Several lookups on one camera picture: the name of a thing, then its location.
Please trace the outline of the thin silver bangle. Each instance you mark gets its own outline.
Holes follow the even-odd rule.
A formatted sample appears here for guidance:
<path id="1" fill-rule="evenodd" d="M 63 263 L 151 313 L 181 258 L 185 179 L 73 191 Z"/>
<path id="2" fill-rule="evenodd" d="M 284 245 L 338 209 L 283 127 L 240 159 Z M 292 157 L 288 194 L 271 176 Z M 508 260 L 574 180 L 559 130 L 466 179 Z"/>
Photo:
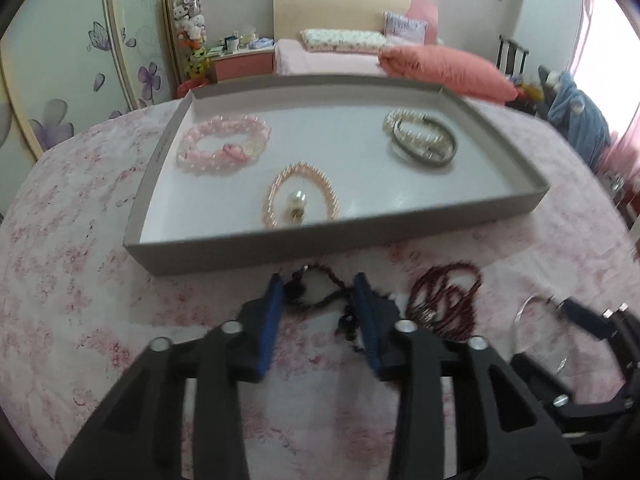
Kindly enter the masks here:
<path id="1" fill-rule="evenodd" d="M 570 322 L 555 296 L 529 296 L 518 308 L 511 327 L 511 354 L 525 354 L 544 370 L 559 376 L 570 364 L 574 340 Z"/>

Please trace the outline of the silver cuff bangle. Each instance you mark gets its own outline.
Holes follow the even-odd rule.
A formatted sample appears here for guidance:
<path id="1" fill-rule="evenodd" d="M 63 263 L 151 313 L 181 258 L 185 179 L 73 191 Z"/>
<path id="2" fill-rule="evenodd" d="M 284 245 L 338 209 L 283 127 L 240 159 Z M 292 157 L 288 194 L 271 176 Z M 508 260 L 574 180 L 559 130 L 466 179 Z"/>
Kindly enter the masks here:
<path id="1" fill-rule="evenodd" d="M 423 165 L 444 168 L 454 160 L 458 141 L 442 122 L 413 112 L 399 112 L 388 118 L 390 137 L 410 158 Z"/>

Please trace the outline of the pink floral tablecloth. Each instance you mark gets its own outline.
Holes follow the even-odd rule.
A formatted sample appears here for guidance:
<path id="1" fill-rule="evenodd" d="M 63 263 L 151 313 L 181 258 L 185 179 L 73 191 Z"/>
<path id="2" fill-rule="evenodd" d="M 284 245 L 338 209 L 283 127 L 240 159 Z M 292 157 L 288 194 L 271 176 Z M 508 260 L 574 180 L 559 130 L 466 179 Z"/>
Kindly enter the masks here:
<path id="1" fill-rule="evenodd" d="M 545 122 L 477 102 L 546 176 L 527 216 L 326 257 L 341 278 L 367 274 L 405 296 L 435 264 L 475 263 L 478 331 L 510 351 L 516 310 L 533 295 L 597 310 L 639 307 L 639 263 L 608 194 Z M 102 122 L 37 162 L 1 227 L 1 405 L 47 472 L 154 337 L 204 335 L 257 297 L 271 266 L 156 278 L 122 244 L 134 194 L 175 103 Z M 396 390 L 334 334 L 337 310 L 283 319 L 270 371 L 242 389 L 255 479 L 382 479 Z"/>

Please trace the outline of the blue plush garment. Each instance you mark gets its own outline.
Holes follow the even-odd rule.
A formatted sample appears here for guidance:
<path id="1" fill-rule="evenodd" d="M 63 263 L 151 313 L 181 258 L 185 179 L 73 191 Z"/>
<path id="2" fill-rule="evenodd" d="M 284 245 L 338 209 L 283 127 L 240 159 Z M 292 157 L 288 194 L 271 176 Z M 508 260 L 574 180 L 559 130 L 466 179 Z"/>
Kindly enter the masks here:
<path id="1" fill-rule="evenodd" d="M 579 90 L 569 72 L 552 73 L 554 99 L 547 120 L 558 129 L 570 147 L 592 170 L 599 167 L 601 156 L 611 145 L 610 129 L 600 108 Z"/>

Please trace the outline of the pink curtain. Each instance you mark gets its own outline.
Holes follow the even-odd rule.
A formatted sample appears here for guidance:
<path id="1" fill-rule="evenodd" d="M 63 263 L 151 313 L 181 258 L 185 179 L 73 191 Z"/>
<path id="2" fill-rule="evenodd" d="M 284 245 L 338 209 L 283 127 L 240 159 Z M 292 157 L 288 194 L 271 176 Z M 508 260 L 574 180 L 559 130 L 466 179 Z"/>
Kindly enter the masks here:
<path id="1" fill-rule="evenodd" d="M 600 162 L 639 177 L 639 35 L 617 0 L 582 0 L 574 77 L 608 122 L 611 146 Z"/>

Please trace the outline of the dark wooden chair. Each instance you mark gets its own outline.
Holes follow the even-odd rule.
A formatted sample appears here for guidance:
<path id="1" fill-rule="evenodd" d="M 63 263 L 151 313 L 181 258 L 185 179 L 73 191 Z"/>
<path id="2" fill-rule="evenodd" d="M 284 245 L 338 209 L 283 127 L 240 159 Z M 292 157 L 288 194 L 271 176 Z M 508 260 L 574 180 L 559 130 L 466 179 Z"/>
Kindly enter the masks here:
<path id="1" fill-rule="evenodd" d="M 528 55 L 529 50 L 517 41 L 503 35 L 499 36 L 496 66 L 506 76 L 522 76 Z"/>

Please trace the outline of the folded coral quilt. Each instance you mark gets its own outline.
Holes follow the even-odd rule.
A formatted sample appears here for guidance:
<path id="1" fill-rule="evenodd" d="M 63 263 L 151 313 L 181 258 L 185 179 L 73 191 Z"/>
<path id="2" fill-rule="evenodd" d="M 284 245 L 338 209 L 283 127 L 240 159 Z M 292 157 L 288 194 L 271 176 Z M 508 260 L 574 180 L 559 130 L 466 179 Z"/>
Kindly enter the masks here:
<path id="1" fill-rule="evenodd" d="M 386 49 L 378 55 L 378 64 L 387 76 L 438 84 L 459 96 L 496 104 L 518 96 L 518 89 L 491 62 L 437 44 Z"/>

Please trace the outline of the grey cardboard tray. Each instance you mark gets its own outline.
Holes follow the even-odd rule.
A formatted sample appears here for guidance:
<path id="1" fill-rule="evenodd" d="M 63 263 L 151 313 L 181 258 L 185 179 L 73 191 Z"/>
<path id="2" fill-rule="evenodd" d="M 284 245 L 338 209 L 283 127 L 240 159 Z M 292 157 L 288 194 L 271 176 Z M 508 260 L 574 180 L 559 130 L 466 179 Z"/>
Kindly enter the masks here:
<path id="1" fill-rule="evenodd" d="M 383 122 L 414 110 L 458 141 L 444 168 L 410 158 Z M 181 168 L 184 134 L 217 116 L 271 130 L 250 164 Z M 418 238 L 528 214 L 548 180 L 475 106 L 434 84 L 348 75 L 266 77 L 190 92 L 146 168 L 126 227 L 127 252 L 155 275 L 246 268 Z M 286 215 L 302 190 L 302 223 Z"/>

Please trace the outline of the lilac patterned pillow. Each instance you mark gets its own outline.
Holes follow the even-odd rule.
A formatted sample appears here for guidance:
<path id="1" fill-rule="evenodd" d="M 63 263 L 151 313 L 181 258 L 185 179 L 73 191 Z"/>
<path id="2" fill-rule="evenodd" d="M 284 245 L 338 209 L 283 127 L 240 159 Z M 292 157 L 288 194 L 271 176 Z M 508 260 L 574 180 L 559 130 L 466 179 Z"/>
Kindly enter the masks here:
<path id="1" fill-rule="evenodd" d="M 424 44 L 428 32 L 428 23 L 405 15 L 385 12 L 383 34 L 412 44 Z"/>

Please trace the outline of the red waste basket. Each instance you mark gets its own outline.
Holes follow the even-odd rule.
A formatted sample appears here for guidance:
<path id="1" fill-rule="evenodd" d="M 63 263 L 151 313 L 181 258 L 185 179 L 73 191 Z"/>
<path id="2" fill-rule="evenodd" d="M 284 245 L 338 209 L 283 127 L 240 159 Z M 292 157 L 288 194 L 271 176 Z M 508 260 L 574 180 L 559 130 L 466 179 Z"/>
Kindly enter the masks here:
<path id="1" fill-rule="evenodd" d="M 189 92 L 196 89 L 201 89 L 209 85 L 209 80 L 206 77 L 198 77 L 189 79 L 182 84 L 179 84 L 176 89 L 176 98 L 183 99 Z"/>

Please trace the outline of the floral white pillow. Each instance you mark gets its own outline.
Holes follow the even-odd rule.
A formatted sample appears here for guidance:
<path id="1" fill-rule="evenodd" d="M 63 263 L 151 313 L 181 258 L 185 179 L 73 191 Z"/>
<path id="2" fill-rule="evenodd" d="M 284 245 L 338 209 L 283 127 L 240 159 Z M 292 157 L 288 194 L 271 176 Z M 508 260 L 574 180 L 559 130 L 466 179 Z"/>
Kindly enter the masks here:
<path id="1" fill-rule="evenodd" d="M 378 54 L 394 45 L 370 30 L 308 28 L 300 33 L 300 40 L 310 52 Z"/>

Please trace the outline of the pink bedside table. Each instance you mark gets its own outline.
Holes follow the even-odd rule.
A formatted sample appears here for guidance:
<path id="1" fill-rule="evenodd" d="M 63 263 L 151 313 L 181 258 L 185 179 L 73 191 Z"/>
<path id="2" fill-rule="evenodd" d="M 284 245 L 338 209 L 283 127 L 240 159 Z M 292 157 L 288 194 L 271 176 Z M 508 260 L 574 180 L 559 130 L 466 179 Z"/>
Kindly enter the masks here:
<path id="1" fill-rule="evenodd" d="M 213 81 L 268 76 L 274 70 L 274 47 L 239 49 L 212 58 L 210 76 Z"/>

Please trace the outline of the sliding floral wardrobe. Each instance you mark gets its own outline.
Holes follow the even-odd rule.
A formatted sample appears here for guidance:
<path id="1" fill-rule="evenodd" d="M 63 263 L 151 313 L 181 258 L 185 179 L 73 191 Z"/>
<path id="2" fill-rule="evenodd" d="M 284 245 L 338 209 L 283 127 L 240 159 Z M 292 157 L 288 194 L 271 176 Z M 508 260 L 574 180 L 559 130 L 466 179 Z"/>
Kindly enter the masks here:
<path id="1" fill-rule="evenodd" d="M 24 0 L 1 39 L 2 110 L 35 157 L 176 83 L 167 0 Z"/>

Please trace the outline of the plush toy hanging rack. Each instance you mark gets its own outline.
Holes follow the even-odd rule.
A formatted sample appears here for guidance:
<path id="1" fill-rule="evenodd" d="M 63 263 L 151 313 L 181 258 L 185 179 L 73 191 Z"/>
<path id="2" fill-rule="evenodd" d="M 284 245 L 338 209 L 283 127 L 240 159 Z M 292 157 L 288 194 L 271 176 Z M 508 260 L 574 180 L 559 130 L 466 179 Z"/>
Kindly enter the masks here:
<path id="1" fill-rule="evenodd" d="M 169 11 L 180 81 L 203 77 L 207 34 L 202 0 L 169 0 Z"/>

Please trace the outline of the bed with beige headboard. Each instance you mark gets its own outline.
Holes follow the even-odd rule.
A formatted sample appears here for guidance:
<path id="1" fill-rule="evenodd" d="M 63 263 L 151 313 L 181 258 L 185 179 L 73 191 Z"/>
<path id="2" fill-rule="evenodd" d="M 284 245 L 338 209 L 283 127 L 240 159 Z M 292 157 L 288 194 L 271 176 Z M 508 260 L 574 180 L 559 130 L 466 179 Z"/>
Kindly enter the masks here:
<path id="1" fill-rule="evenodd" d="M 412 44 L 383 34 L 384 13 L 427 21 L 424 44 Z M 426 0 L 273 0 L 274 62 L 279 76 L 352 74 L 389 77 L 378 54 L 310 52 L 300 40 L 308 28 L 380 32 L 397 46 L 437 44 L 437 8 Z"/>

